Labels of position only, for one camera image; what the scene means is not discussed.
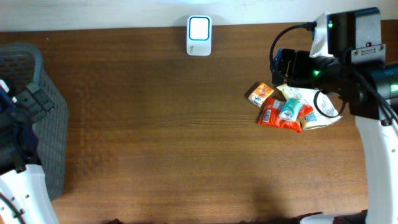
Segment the orange tissue pack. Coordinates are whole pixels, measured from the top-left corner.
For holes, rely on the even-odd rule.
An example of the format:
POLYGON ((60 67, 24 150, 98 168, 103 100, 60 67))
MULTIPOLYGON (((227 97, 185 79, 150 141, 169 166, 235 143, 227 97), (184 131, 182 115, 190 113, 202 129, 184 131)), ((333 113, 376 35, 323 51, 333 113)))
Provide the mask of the orange tissue pack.
POLYGON ((249 94, 248 100, 254 105, 261 107, 273 92, 274 90, 271 87, 265 83, 261 83, 249 94))

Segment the teal tissue pack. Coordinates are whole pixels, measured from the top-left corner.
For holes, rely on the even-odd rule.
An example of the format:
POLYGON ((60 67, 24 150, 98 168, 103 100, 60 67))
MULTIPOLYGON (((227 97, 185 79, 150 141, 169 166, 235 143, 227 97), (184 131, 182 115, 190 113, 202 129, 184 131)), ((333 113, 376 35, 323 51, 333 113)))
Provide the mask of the teal tissue pack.
POLYGON ((302 100, 289 98, 285 102, 285 105, 279 114, 279 118, 285 121, 296 121, 302 106, 302 100))

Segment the cream snack bag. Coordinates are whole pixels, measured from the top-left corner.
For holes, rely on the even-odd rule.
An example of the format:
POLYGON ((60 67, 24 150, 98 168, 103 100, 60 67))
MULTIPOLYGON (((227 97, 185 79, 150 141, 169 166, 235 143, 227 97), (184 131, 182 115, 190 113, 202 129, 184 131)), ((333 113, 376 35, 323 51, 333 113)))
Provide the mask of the cream snack bag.
POLYGON ((313 108, 311 113, 300 118, 303 130, 331 126, 343 118, 338 114, 329 97, 323 93, 318 94, 317 106, 314 105, 313 101, 318 90, 290 87, 287 84, 280 85, 277 89, 283 94, 286 100, 296 98, 304 101, 313 108))

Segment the red snack bag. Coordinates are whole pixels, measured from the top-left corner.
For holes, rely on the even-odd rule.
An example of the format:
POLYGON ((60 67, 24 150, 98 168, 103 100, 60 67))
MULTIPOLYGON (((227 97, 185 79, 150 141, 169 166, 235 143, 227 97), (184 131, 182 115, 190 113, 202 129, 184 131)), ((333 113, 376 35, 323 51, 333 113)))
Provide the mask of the red snack bag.
POLYGON ((297 120, 287 121, 279 118, 279 114, 284 107, 284 104, 284 101, 268 98, 265 102, 263 112, 259 117, 258 124, 262 126, 272 126, 275 128, 291 129, 297 133, 301 133, 302 127, 299 118, 303 118, 304 116, 313 112, 313 108, 309 105, 303 105, 302 109, 298 113, 297 120))

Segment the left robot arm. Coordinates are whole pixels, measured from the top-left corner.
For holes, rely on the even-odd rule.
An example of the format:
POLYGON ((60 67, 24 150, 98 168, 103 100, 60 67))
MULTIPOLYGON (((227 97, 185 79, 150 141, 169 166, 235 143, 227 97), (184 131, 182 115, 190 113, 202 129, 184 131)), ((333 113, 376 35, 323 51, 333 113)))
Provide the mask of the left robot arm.
POLYGON ((58 223, 33 127, 54 106, 38 84, 17 92, 1 77, 1 223, 58 223))

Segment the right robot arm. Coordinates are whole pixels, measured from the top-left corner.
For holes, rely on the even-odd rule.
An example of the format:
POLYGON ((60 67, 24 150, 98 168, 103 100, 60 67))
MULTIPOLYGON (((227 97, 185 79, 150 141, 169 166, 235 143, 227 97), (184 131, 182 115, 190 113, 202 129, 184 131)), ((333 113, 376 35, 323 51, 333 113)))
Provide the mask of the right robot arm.
POLYGON ((396 223, 397 64, 386 62, 380 10, 326 12, 301 28, 312 33, 310 51, 271 47, 272 82, 340 97, 362 140, 369 205, 352 214, 309 213, 296 222, 396 223))

